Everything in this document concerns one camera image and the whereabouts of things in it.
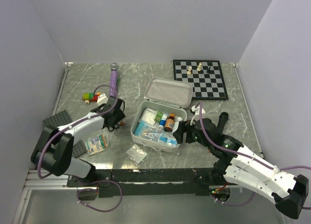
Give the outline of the bandage box plastic bag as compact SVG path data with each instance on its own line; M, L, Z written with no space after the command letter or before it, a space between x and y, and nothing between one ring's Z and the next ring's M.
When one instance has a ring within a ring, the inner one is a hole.
M88 155L95 155L105 151L108 147L108 141L105 135L101 134L85 141Z

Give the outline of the small black scissors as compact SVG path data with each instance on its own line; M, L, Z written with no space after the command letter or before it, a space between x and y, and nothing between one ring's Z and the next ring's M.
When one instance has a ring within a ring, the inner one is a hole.
M109 132L113 132L114 130L118 129L119 127L120 127L120 125L117 123L115 125L109 126L107 129Z

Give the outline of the brown bottle orange cap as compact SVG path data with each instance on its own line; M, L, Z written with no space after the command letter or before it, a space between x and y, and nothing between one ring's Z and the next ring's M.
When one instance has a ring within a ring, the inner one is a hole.
M175 114L171 113L166 120L166 123L164 126L164 131L165 132L172 132L173 127L174 127L174 123L175 123Z

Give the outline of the small green medicine box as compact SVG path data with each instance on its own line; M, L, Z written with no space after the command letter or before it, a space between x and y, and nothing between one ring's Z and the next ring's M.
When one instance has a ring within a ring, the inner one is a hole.
M163 116L163 113L161 111L157 111L155 115L155 121L160 122L162 116Z

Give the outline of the white green pill bottle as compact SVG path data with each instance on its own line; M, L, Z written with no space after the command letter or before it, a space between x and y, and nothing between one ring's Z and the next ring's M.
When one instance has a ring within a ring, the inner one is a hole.
M173 133L178 129L179 123L180 123L182 120L183 120L183 119L182 119L181 117L176 117L176 118L175 118L173 130L172 130Z

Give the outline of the blue packets plastic bag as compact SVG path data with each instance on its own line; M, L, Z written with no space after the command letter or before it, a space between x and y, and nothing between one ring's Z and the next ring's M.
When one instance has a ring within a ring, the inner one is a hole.
M164 144L170 147L175 147L178 145L177 140L170 132L165 131L157 131L157 130L151 130L146 133L143 133L142 137L144 139L148 139L151 141L155 141L160 144Z

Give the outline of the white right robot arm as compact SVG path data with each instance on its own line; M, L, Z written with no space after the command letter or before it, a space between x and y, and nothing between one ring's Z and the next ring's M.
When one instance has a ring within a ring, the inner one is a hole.
M252 152L245 144L223 134L226 121L215 125L204 118L191 124L180 121L173 131L178 143L198 142L218 158L212 179L247 188L272 202L276 209L291 219L298 219L309 193L309 180L279 169Z

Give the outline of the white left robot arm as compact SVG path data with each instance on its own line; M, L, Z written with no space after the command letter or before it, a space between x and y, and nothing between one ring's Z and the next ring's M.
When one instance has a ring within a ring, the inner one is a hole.
M96 168L91 163L72 156L73 146L89 134L107 128L110 132L119 128L119 122L125 118L125 102L110 96L107 103L92 109L83 118L67 125L42 130L31 155L31 162L40 170L43 168L55 176L72 175L78 177L85 186L91 186L96 180Z

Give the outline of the blue white pouch bag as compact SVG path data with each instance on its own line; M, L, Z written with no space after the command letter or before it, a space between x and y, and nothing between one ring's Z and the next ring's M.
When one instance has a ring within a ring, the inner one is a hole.
M156 131L144 121L139 122L134 135L140 138L152 140L156 136Z

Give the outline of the white medicine kit case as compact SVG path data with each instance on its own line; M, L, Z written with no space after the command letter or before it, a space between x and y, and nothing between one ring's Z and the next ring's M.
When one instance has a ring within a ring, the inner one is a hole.
M180 144L175 147L170 147L164 144L157 143L148 139L140 138L134 135L139 122L141 122L141 116L146 108L150 108L154 111L161 111L168 116L173 113L176 117L181 117L183 121L187 119L187 113L185 108L188 107L192 99L192 85L186 82L165 80L165 79L152 79L145 91L145 100L138 107L137 113L131 125L132 140L144 147L150 147L155 151L164 151L173 153L177 151ZM155 122L155 126L152 127L157 131L164 131L159 127L159 122Z

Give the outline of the large gauze plastic bag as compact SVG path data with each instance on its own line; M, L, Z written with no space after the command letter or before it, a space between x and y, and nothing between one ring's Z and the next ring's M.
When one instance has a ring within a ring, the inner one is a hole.
M141 116L141 120L146 124L150 125L151 127L153 127L156 124L155 117L156 111L150 108L146 108Z

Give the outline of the white blue pill bottle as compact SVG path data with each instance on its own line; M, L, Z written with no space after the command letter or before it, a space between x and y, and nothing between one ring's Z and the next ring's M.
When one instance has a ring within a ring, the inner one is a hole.
M164 113L160 119L159 127L164 128L167 118L168 118L168 115Z

